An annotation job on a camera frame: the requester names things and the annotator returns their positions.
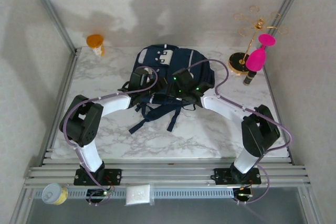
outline glass panel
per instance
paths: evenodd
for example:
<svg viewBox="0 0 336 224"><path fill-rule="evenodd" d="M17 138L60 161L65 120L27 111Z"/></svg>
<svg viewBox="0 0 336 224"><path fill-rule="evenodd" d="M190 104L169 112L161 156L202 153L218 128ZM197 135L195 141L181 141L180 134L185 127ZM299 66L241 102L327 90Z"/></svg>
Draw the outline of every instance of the glass panel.
<svg viewBox="0 0 336 224"><path fill-rule="evenodd" d="M263 190L254 189L257 194ZM232 199L160 199L154 206L124 204L124 199L114 199L95 207L84 199L68 199L54 206L35 199L28 224L307 223L297 188L271 188L262 200L246 206L237 206Z"/></svg>

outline white wall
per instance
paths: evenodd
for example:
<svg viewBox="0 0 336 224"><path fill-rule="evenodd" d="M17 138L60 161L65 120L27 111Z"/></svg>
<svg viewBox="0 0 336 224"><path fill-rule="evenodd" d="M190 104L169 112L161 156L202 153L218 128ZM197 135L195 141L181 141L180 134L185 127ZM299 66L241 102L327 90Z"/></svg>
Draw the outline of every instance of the white wall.
<svg viewBox="0 0 336 224"><path fill-rule="evenodd" d="M296 137L325 223L336 222L336 0L295 0L268 49L266 70L281 118Z"/></svg>
<svg viewBox="0 0 336 224"><path fill-rule="evenodd" d="M50 127L70 52L39 0L0 0L0 223Z"/></svg>
<svg viewBox="0 0 336 224"><path fill-rule="evenodd" d="M247 46L233 19L259 5L277 11L283 0L51 0L76 47L101 33L106 45L147 46L156 42L185 46Z"/></svg>

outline gold jewelry stand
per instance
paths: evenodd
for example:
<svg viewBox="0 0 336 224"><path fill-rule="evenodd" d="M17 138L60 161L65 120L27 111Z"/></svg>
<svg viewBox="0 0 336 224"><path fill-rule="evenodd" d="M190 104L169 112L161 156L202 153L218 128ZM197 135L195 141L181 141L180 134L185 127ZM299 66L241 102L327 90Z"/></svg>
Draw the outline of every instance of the gold jewelry stand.
<svg viewBox="0 0 336 224"><path fill-rule="evenodd" d="M239 29L239 34L243 37L246 37L248 35L250 35L251 30L255 30L252 39L250 41L250 44L247 47L247 50L245 53L243 52L236 52L233 55L230 56L229 58L229 62L228 65L231 68L231 70L235 73L240 73L240 74L247 74L248 73L248 69L245 65L247 58L249 57L249 55L247 54L248 51L250 50L250 47L254 41L254 39L256 38L257 34L259 31L263 31L266 32L265 29L277 29L278 33L280 34L287 34L289 33L289 29L285 26L279 26L279 27L275 27L275 26L267 26L267 23L272 19L272 20L279 20L281 19L281 14L277 13L277 12L272 12L270 14L269 19L265 20L263 16L259 17L258 12L260 11L260 8L256 5L251 5L249 8L250 12L255 13L256 14L256 20L251 20L250 18L246 17L244 14L242 13L236 13L233 15L235 20L247 20L250 22L250 24L253 27L243 27L241 29Z"/></svg>

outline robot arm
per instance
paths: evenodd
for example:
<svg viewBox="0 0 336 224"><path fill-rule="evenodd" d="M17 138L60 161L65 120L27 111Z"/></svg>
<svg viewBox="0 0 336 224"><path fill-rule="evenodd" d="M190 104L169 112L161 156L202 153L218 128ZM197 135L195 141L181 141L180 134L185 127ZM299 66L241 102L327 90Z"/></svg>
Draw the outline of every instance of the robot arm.
<svg viewBox="0 0 336 224"><path fill-rule="evenodd" d="M239 157L232 163L230 168L231 184L243 184L246 181L246 175L251 171L252 167L265 154L266 150L273 145L279 138L278 128L261 119L254 114L249 114L230 103L220 99L215 90L207 83L201 83L193 86L194 83L190 73L187 70L181 70L174 73L177 77L176 86L172 85L168 89L168 93L177 99L183 99L189 103L197 104L206 109L215 111L216 113L232 120L237 124L241 124L242 138L244 149ZM136 87L142 84L143 73L135 73L134 80L130 84L136 83ZM70 140L78 144L78 151L81 162L83 162L89 171L99 180L99 174L104 170L104 163L99 157L94 139L96 137L100 119L110 113L118 110L125 110L137 103L141 94L134 93L128 95L116 95L115 97L99 100L97 103L88 102L85 106L80 106L73 112L67 123L67 135ZM68 112L79 102L87 100L86 97L78 95L70 105ZM272 119L269 109L261 105L255 110Z"/></svg>
<svg viewBox="0 0 336 224"><path fill-rule="evenodd" d="M101 117L118 110L128 109L130 103L131 97L129 97L128 95L119 95L97 102L97 104L103 106ZM103 162L99 157L94 139L91 143L84 145L83 147L79 146L78 150L83 158L85 165L91 172L95 172L102 165Z"/></svg>

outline tin can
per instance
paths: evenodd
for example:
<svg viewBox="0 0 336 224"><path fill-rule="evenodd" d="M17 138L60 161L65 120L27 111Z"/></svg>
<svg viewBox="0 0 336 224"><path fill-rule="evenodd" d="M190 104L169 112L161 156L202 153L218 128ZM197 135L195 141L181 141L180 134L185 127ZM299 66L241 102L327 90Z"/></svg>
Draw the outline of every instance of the tin can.
<svg viewBox="0 0 336 224"><path fill-rule="evenodd" d="M42 200L46 204L61 205L67 198L68 189L56 183L47 185L42 192Z"/></svg>

